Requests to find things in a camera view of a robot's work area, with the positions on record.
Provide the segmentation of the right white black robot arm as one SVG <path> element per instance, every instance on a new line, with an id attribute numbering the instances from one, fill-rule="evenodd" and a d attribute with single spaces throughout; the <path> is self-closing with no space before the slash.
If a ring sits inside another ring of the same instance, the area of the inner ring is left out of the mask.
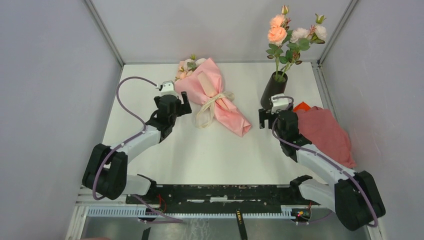
<path id="1" fill-rule="evenodd" d="M 291 181 L 289 199 L 295 204 L 306 200 L 318 203 L 336 214 L 340 223 L 355 231 L 363 226 L 376 228 L 386 208 L 374 177 L 367 171 L 357 172 L 336 162 L 320 151 L 298 128 L 299 119 L 292 110 L 259 109 L 259 127 L 268 129 L 279 141 L 282 152 L 317 176 L 309 175 Z"/>

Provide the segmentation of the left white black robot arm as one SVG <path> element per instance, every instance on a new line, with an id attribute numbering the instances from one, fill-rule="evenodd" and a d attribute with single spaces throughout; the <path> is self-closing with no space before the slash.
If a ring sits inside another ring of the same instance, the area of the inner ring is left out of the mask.
<path id="1" fill-rule="evenodd" d="M 156 200 L 157 190 L 152 187 L 156 182 L 143 175 L 129 175 L 128 164 L 148 148 L 163 142 L 173 131 L 178 117 L 192 113 L 187 92 L 181 92 L 181 96 L 156 96 L 157 110 L 140 132 L 114 146 L 99 143 L 93 148 L 82 185 L 92 190 L 95 200 L 115 200 L 132 194 L 145 204 Z"/>

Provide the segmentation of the pink paper bouquet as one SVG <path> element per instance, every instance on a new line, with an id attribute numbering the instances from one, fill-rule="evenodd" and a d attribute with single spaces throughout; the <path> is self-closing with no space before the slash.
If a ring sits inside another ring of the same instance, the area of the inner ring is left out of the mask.
<path id="1" fill-rule="evenodd" d="M 174 84 L 177 93 L 186 91 L 189 101 L 200 108 L 210 98 L 226 91 L 222 73 L 212 58 L 189 58 L 180 61 Z M 234 134 L 243 137 L 252 125 L 233 101 L 227 98 L 218 99 L 215 102 L 213 121 L 217 120 Z M 209 115 L 209 110 L 205 111 L 200 115 L 199 121 L 205 123 Z"/>

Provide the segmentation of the cream printed ribbon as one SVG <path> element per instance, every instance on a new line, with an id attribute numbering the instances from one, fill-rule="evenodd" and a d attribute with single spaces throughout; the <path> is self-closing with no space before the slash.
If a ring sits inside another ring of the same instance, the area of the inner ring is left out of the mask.
<path id="1" fill-rule="evenodd" d="M 232 102 L 235 99 L 235 95 L 231 91 L 224 91 L 217 94 L 214 97 L 211 97 L 208 101 L 206 101 L 205 104 L 203 104 L 202 107 L 200 108 L 199 112 L 195 115 L 195 126 L 198 129 L 204 129 L 211 125 L 215 117 L 216 101 L 220 99 L 228 99 Z M 207 121 L 205 123 L 201 123 L 200 122 L 201 114 L 203 114 L 207 110 L 209 110 L 209 117 L 207 118 Z"/>

